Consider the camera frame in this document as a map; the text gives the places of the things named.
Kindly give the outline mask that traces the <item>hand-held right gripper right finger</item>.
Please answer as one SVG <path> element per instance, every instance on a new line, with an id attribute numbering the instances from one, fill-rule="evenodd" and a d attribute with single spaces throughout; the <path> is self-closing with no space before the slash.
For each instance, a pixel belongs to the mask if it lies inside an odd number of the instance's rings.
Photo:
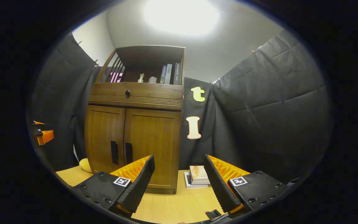
<path id="1" fill-rule="evenodd" d="M 204 169 L 223 212 L 230 218 L 267 207 L 288 189 L 287 184 L 263 171 L 250 173 L 208 154 Z"/>

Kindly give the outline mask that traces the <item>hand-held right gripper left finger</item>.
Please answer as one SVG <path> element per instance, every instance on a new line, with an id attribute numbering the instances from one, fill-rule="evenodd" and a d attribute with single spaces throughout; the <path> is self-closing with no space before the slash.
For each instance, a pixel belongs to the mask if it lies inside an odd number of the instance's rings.
<path id="1" fill-rule="evenodd" d="M 98 172 L 71 190 L 122 217 L 136 212 L 155 170 L 154 156 L 138 159 L 111 173 Z"/>

